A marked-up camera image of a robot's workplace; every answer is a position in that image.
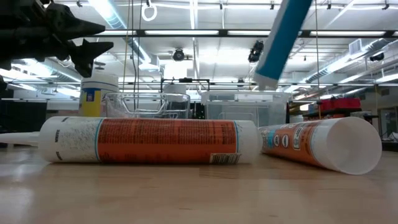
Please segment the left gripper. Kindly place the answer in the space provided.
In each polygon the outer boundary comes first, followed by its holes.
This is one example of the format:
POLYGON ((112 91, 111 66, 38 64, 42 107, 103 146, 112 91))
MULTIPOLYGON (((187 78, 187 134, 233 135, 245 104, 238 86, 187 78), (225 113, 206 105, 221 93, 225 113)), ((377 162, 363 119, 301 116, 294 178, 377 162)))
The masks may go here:
POLYGON ((79 19, 70 8, 53 0, 0 0, 0 68, 13 60, 71 57, 82 77, 91 77, 94 59, 114 47, 113 42, 72 41, 105 31, 105 26, 79 19))

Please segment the large clear plastic bin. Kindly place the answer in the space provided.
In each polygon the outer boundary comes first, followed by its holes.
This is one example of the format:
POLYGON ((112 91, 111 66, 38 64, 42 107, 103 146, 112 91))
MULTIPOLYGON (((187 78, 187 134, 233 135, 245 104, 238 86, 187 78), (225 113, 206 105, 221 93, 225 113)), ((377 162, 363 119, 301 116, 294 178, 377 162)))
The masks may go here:
POLYGON ((207 91, 201 95, 206 119, 253 121, 257 127, 285 124, 289 96, 266 91, 207 91))

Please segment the orange sealant tube white nozzle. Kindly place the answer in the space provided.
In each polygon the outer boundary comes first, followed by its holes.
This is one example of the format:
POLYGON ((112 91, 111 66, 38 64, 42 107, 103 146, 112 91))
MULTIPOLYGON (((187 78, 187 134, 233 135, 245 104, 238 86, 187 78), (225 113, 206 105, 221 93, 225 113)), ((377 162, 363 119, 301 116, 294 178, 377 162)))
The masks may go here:
POLYGON ((48 162, 249 164, 262 146, 252 121, 51 117, 40 131, 0 134, 48 162))
POLYGON ((382 156, 378 132, 357 117, 264 126, 259 132, 264 154, 349 175, 370 172, 382 156))

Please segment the blue silicone tube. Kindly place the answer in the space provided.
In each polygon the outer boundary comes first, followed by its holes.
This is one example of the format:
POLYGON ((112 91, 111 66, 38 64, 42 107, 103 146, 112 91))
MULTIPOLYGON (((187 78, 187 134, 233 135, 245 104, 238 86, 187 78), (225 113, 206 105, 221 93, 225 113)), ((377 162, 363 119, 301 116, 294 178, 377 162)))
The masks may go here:
POLYGON ((313 0, 282 0, 254 71, 258 89, 277 88, 290 51, 313 0))

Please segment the Lysol wipes canister yellow label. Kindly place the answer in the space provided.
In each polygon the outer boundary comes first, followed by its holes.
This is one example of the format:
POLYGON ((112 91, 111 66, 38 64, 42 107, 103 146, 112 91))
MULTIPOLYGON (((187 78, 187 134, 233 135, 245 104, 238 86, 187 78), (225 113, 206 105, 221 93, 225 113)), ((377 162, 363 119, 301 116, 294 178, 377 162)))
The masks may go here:
POLYGON ((119 91, 118 77, 113 74, 95 73, 83 78, 80 86, 79 115, 84 117, 104 116, 104 96, 119 91))

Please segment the red orange grey bin rack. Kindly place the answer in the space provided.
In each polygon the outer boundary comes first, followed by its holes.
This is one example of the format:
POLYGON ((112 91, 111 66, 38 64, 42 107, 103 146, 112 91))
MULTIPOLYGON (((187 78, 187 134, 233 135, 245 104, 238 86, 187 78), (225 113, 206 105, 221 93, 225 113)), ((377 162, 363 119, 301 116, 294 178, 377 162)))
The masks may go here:
POLYGON ((351 113, 362 111, 359 98, 336 98, 318 100, 309 106, 307 114, 303 115, 305 121, 318 119, 344 118, 351 113))

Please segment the small clear plastic container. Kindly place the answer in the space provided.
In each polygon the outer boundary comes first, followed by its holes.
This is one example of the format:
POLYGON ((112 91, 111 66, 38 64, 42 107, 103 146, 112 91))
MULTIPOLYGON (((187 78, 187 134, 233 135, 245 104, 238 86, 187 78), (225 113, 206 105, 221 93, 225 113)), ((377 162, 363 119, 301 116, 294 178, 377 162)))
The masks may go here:
POLYGON ((108 118, 188 119, 190 97, 180 93, 107 93, 103 116, 108 118))

